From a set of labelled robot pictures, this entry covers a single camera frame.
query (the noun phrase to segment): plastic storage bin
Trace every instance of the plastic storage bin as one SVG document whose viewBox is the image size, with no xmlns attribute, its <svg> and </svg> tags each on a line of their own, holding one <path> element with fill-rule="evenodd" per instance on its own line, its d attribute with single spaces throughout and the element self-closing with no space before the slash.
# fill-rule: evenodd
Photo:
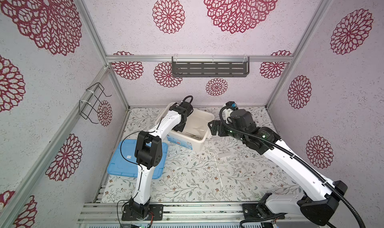
<svg viewBox="0 0 384 228">
<path fill-rule="evenodd" d="M 155 124 L 159 123 L 161 117 L 164 117 L 169 108 L 175 102 L 170 103 L 157 117 Z M 212 137 L 211 131 L 208 128 L 208 123 L 215 119 L 211 113 L 194 108 L 192 114 L 188 116 L 183 132 L 171 130 L 167 135 L 167 140 L 179 144 L 185 148 L 195 152 L 200 152 L 203 149 L 203 143 L 206 139 Z"/>
<path fill-rule="evenodd" d="M 136 163 L 136 157 L 135 157 L 136 142 L 137 142 L 136 139 L 126 139 L 124 140 L 121 146 L 121 152 L 124 155 L 124 157 L 127 160 L 135 163 Z M 108 174 L 137 177 L 137 169 L 138 169 L 137 165 L 129 163 L 128 161 L 126 161 L 121 157 L 120 144 L 121 142 L 119 143 L 115 153 L 113 154 L 111 162 L 108 165 L 108 169 L 107 169 Z M 155 171 L 153 172 L 152 179 L 158 179 L 163 174 L 163 169 L 164 169 L 164 165 L 167 157 L 168 144 L 162 142 L 162 150 L 163 150 L 163 157 L 161 158 L 160 163 L 156 166 Z"/>
</svg>

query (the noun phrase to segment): large red flower pattern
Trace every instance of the large red flower pattern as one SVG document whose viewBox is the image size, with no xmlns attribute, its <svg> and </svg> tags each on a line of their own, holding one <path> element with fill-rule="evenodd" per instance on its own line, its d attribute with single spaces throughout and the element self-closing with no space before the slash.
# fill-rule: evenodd
<svg viewBox="0 0 384 228">
<path fill-rule="evenodd" d="M 100 102 L 97 109 L 97 118 L 103 126 L 108 126 L 112 120 L 112 108 L 108 101 Z"/>
<path fill-rule="evenodd" d="M 18 106 L 25 94 L 25 82 L 19 69 L 0 55 L 0 112 Z"/>
<path fill-rule="evenodd" d="M 129 52 L 119 51 L 113 55 L 133 55 Z M 123 78 L 135 80 L 142 76 L 143 65 L 141 62 L 116 62 L 111 63 L 113 70 Z"/>
<path fill-rule="evenodd" d="M 178 0 L 157 0 L 152 16 L 156 26 L 164 33 L 178 32 L 185 20 L 183 6 Z"/>
<path fill-rule="evenodd" d="M 153 72 L 156 81 L 164 87 L 178 86 L 183 78 L 176 78 L 172 75 L 172 64 L 170 62 L 159 63 Z"/>
<path fill-rule="evenodd" d="M 15 222 L 13 223 L 14 228 L 22 227 L 22 228 L 31 228 L 35 223 L 35 218 L 37 214 L 37 202 L 35 201 L 35 196 L 31 195 L 29 197 L 29 202 L 26 203 L 17 216 Z"/>
<path fill-rule="evenodd" d="M 362 45 L 372 29 L 372 22 L 372 14 L 363 8 L 342 18 L 331 36 L 333 52 L 343 55 Z"/>
<path fill-rule="evenodd" d="M 228 83 L 222 78 L 214 78 L 208 81 L 205 90 L 212 96 L 222 95 L 227 91 Z"/>
<path fill-rule="evenodd" d="M 327 168 L 333 161 L 333 149 L 328 140 L 314 136 L 308 140 L 307 156 L 311 163 L 318 168 Z"/>
<path fill-rule="evenodd" d="M 273 55 L 292 55 L 291 52 L 286 50 L 279 50 L 277 52 L 272 53 Z M 287 63 L 285 62 L 263 62 L 260 66 L 260 73 L 263 77 L 268 79 L 273 79 L 276 77 L 279 77 L 281 75 L 281 72 L 285 68 Z"/>
<path fill-rule="evenodd" d="M 244 33 L 264 21 L 277 0 L 204 0 L 207 15 L 222 31 Z"/>
<path fill-rule="evenodd" d="M 15 191 L 7 190 L 6 192 L 0 194 L 0 211 L 6 206 L 14 193 Z"/>
<path fill-rule="evenodd" d="M 291 82 L 288 89 L 288 101 L 295 109 L 304 107 L 311 97 L 311 82 L 303 76 L 297 76 Z"/>
<path fill-rule="evenodd" d="M 79 138 L 70 134 L 45 174 L 50 180 L 63 181 L 68 179 L 79 167 L 83 155 L 82 149 Z"/>
<path fill-rule="evenodd" d="M 1 10 L 38 48 L 67 55 L 80 45 L 81 22 L 73 0 L 0 0 Z"/>
</svg>

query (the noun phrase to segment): container label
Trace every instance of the container label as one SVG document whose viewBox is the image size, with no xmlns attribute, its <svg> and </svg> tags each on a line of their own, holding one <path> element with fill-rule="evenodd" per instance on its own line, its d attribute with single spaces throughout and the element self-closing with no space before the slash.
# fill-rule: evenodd
<svg viewBox="0 0 384 228">
<path fill-rule="evenodd" d="M 177 138 L 175 138 L 173 136 L 170 136 L 169 134 L 167 134 L 167 140 L 169 142 L 181 145 L 182 147 L 185 147 L 187 149 L 192 149 L 192 143 L 190 143 L 190 142 L 188 142 L 186 140 L 177 139 Z"/>
</svg>

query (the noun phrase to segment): leaf pattern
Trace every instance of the leaf pattern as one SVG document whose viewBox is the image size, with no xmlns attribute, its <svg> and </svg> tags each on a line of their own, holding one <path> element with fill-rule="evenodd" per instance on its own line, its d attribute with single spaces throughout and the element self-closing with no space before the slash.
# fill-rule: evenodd
<svg viewBox="0 0 384 228">
<path fill-rule="evenodd" d="M 200 108 L 218 119 L 220 108 Z M 275 129 L 263 107 L 247 107 L 257 126 Z M 161 108 L 134 108 L 129 114 L 125 133 L 148 130 Z M 136 139 L 133 134 L 129 139 Z M 302 192 L 280 167 L 242 142 L 228 137 L 207 139 L 201 152 L 196 153 L 180 145 L 168 144 L 162 176 L 152 180 L 153 202 L 210 202 L 257 201 L 265 193 L 295 194 Z M 136 178 L 110 175 L 102 198 L 103 203 L 129 199 L 136 186 Z"/>
</svg>

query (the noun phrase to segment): blue lid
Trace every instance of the blue lid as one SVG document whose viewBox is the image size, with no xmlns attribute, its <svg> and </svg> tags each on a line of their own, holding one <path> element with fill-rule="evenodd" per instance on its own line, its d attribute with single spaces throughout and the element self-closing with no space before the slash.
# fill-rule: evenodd
<svg viewBox="0 0 384 228">
<path fill-rule="evenodd" d="M 121 145 L 121 152 L 124 157 L 136 163 L 135 157 L 135 149 L 136 149 L 136 139 L 126 139 L 123 141 Z M 120 175 L 120 176 L 128 176 L 128 177 L 137 177 L 137 165 L 129 163 L 125 159 L 121 157 L 120 153 L 120 144 L 119 143 L 111 162 L 108 165 L 107 172 L 110 175 Z M 156 166 L 155 171 L 153 172 L 152 179 L 158 179 L 163 174 L 164 165 L 166 162 L 166 156 L 168 151 L 168 144 L 162 143 L 163 157 L 161 158 L 160 163 Z"/>
</svg>

